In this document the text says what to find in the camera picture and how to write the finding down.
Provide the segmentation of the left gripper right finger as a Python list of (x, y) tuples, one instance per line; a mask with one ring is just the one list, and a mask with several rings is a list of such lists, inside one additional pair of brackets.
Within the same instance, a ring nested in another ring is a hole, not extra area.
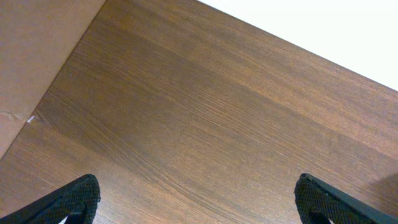
[(328, 183), (303, 173), (294, 190), (303, 224), (397, 224), (397, 218), (362, 203)]

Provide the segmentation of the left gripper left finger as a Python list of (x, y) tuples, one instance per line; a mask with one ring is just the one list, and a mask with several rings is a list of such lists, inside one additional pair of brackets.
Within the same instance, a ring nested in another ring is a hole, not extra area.
[(92, 224), (100, 200), (97, 178), (93, 174), (86, 174), (1, 218), (1, 223)]

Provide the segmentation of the brown cardboard box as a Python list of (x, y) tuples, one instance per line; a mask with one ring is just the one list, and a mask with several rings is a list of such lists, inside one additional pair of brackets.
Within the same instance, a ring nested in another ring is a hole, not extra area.
[(4, 155), (104, 0), (1, 0)]

